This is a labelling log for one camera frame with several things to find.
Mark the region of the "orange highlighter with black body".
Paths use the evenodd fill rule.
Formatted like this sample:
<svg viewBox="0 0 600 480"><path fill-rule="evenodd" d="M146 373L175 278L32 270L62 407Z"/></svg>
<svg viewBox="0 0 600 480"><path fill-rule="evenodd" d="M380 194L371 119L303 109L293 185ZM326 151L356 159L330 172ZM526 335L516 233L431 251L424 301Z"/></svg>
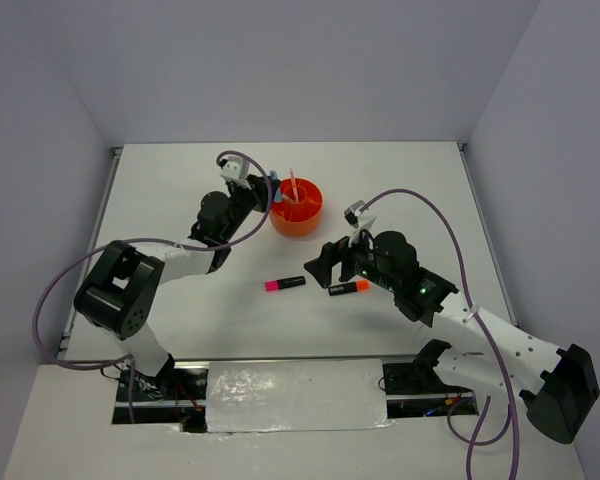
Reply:
<svg viewBox="0 0 600 480"><path fill-rule="evenodd" d="M368 280L358 280L353 282L342 283L333 285L328 288L328 294L330 296L339 296L344 294L359 293L366 291L370 288Z"/></svg>

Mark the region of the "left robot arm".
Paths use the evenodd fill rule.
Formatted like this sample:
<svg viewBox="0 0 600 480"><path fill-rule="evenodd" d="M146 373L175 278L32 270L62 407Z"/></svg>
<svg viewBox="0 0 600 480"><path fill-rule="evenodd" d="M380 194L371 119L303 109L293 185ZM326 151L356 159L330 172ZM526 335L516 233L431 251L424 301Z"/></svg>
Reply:
<svg viewBox="0 0 600 480"><path fill-rule="evenodd" d="M226 186L227 193L213 191L202 198L183 245L147 245L141 250L122 240L109 243L74 297L74 308L133 357L134 384L152 398L169 396L182 382L173 356L148 325L158 287L217 271L231 253L218 247L231 242L251 212L267 210L280 180L274 172L266 177L250 174L243 182L228 180Z"/></svg>

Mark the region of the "thin orange pen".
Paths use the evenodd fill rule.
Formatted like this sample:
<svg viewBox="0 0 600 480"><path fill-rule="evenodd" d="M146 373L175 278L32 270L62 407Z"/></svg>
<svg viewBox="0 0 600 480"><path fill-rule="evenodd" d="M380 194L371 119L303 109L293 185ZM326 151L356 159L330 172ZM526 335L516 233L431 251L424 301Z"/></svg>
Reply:
<svg viewBox="0 0 600 480"><path fill-rule="evenodd" d="M291 187L292 187L292 191L293 191L294 201L295 201L295 203L299 203L300 197L299 197L298 185L297 185L296 177L295 177L295 174L294 174L294 171L292 168L290 168L289 175L290 175L290 183L291 183Z"/></svg>

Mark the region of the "blue capsule eraser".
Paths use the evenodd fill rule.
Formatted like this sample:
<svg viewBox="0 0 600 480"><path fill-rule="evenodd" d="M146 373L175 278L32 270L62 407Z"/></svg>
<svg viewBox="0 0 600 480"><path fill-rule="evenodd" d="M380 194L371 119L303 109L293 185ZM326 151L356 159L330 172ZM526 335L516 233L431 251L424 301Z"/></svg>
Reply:
<svg viewBox="0 0 600 480"><path fill-rule="evenodd" d="M278 173L275 170L271 170L269 172L269 179L272 186L272 202L274 204L278 204L282 202L282 193L281 193L281 180L278 176Z"/></svg>

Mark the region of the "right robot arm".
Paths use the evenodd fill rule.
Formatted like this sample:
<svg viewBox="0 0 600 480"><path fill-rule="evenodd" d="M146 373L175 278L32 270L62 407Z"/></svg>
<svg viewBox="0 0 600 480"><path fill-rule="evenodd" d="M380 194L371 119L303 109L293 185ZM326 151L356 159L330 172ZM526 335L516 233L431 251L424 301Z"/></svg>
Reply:
<svg viewBox="0 0 600 480"><path fill-rule="evenodd" d="M544 341L470 304L451 281L421 266L415 248L396 231L328 242L304 265L323 288L331 286L334 267L341 281L359 276L386 290L403 316L429 328L414 369L422 389L446 384L501 393L523 405L540 433L561 444L574 442L600 396L587 350Z"/></svg>

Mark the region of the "orange round compartment organizer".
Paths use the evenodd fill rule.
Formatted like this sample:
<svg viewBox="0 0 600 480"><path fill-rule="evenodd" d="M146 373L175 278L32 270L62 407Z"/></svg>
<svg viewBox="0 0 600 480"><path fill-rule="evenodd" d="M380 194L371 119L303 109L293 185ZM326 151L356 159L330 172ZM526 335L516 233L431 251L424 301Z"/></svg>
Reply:
<svg viewBox="0 0 600 480"><path fill-rule="evenodd" d="M313 182L305 178L296 178L300 202L291 204L282 198L282 202L271 207L269 220L274 229L283 236L305 237L319 226L322 215L323 195ZM281 193L293 198L290 178L281 181Z"/></svg>

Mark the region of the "silver foil covered panel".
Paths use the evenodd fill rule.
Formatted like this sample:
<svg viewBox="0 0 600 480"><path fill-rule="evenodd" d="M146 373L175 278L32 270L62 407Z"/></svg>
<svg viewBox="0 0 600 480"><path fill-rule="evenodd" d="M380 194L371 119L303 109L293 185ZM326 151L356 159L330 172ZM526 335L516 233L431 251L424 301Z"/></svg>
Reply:
<svg viewBox="0 0 600 480"><path fill-rule="evenodd" d="M354 431L385 428L378 359L215 362L205 420L212 433Z"/></svg>

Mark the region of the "pink highlighter with black cap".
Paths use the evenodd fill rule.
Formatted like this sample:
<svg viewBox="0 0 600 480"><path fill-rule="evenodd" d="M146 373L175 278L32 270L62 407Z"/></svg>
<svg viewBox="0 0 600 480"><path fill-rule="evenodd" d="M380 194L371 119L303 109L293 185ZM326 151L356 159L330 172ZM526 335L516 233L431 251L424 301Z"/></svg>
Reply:
<svg viewBox="0 0 600 480"><path fill-rule="evenodd" d="M264 283L264 289L266 292L275 292L279 290L296 288L306 284L306 278L302 275L287 277L277 280L271 280Z"/></svg>

